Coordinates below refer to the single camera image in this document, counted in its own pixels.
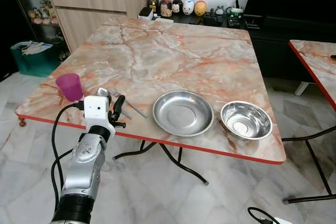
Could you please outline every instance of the purple cup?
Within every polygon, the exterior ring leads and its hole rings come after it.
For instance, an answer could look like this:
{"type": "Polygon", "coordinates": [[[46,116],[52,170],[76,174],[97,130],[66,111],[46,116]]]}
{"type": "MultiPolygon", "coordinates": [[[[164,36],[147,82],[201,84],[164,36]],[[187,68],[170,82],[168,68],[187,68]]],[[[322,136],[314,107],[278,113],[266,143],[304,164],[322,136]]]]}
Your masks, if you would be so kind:
{"type": "Polygon", "coordinates": [[[79,76],[75,73],[66,73],[56,79],[56,85],[70,101],[79,101],[83,96],[79,76]]]}

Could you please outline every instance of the marble table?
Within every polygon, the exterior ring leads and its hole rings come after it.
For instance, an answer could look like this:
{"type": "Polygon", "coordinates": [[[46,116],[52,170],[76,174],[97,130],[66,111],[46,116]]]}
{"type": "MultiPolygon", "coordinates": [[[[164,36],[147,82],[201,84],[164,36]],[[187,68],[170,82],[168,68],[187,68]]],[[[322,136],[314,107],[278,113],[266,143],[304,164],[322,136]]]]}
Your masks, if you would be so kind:
{"type": "Polygon", "coordinates": [[[328,42],[291,40],[289,46],[313,77],[336,111],[336,44],[328,42]]]}
{"type": "MultiPolygon", "coordinates": [[[[111,17],[61,64],[15,110],[20,118],[53,123],[69,102],[55,84],[58,76],[80,75],[85,95],[99,87],[115,87],[148,118],[124,108],[132,119],[117,135],[175,145],[198,151],[269,164],[286,160],[276,119],[245,30],[161,23],[111,17]],[[205,97],[214,109],[212,127],[195,137],[163,131],[152,117],[152,105],[164,92],[190,90],[205,97]],[[272,134],[260,141],[228,140],[219,123],[221,107],[234,100],[263,108],[273,122],[272,134]]],[[[59,124],[85,128],[81,111],[71,108],[59,124]]]]}

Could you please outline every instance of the stainless steel bowl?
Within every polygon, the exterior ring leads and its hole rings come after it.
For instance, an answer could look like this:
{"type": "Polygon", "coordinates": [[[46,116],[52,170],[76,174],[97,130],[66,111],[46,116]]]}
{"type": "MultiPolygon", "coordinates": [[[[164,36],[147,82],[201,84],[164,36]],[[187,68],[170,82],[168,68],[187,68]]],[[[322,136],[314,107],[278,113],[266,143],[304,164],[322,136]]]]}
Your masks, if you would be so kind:
{"type": "Polygon", "coordinates": [[[225,129],[243,140],[259,140],[271,134],[273,125],[268,114],[258,106],[243,101],[233,101],[221,109],[225,129]]]}
{"type": "Polygon", "coordinates": [[[177,136],[196,136],[207,131],[214,112],[202,96],[185,90],[160,96],[153,106],[153,117],[165,131],[177,136]]]}

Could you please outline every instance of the teal bag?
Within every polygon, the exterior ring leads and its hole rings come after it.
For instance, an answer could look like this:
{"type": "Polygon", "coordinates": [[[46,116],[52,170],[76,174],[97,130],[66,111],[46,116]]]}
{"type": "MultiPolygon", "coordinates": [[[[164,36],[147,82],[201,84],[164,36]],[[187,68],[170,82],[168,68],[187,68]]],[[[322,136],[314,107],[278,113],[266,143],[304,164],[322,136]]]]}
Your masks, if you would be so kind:
{"type": "Polygon", "coordinates": [[[12,46],[11,51],[22,74],[47,77],[60,64],[57,51],[52,44],[25,41],[12,46]]]}

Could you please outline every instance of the cable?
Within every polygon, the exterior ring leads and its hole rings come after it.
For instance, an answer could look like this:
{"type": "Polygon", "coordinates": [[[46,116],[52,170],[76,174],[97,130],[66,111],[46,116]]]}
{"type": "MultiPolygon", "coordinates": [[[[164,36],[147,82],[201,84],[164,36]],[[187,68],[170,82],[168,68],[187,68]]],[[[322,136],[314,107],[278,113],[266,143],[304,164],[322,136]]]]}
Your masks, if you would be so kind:
{"type": "Polygon", "coordinates": [[[326,129],[324,131],[321,131],[319,133],[316,133],[314,135],[303,136],[303,137],[288,137],[288,138],[283,138],[282,141],[286,142],[286,141],[303,141],[303,140],[309,140],[309,139],[312,139],[312,138],[315,138],[315,137],[319,137],[319,136],[325,135],[325,134],[327,134],[329,132],[332,132],[334,130],[336,130],[336,126],[331,127],[329,129],[326,129]]]}
{"type": "Polygon", "coordinates": [[[63,188],[63,184],[64,184],[64,179],[63,179],[63,173],[62,173],[62,167],[61,167],[61,163],[59,162],[59,157],[58,157],[58,153],[56,150],[56,145],[55,145],[55,132],[56,132],[56,126],[58,123],[59,118],[61,117],[62,113],[67,110],[68,108],[71,107],[76,107],[77,105],[75,103],[73,104],[69,104],[67,106],[65,106],[63,109],[60,110],[60,112],[58,113],[55,122],[54,122],[54,126],[52,127],[52,133],[51,133],[51,145],[53,147],[53,151],[54,151],[54,156],[55,156],[55,162],[57,164],[57,168],[58,168],[58,173],[59,173],[59,180],[61,183],[61,189],[63,188]]]}
{"type": "MultiPolygon", "coordinates": [[[[66,155],[70,154],[72,152],[73,149],[68,150],[67,152],[64,152],[62,155],[60,155],[58,157],[58,159],[61,159],[63,157],[65,157],[66,155]]],[[[57,210],[57,206],[58,206],[58,202],[59,202],[59,198],[58,198],[58,189],[57,189],[57,185],[56,185],[56,181],[55,181],[55,166],[56,166],[56,160],[53,162],[52,166],[51,166],[51,182],[52,182],[52,186],[54,188],[54,192],[55,192],[55,211],[57,210]]]]}
{"type": "Polygon", "coordinates": [[[257,217],[255,217],[252,213],[251,210],[257,211],[257,212],[261,212],[262,214],[266,215],[268,218],[270,218],[275,224],[280,224],[275,218],[273,218],[270,214],[266,213],[265,211],[261,210],[260,208],[256,208],[256,207],[249,207],[247,208],[248,213],[259,223],[270,223],[272,224],[272,222],[270,222],[269,220],[261,220],[258,219],[257,217]]]}

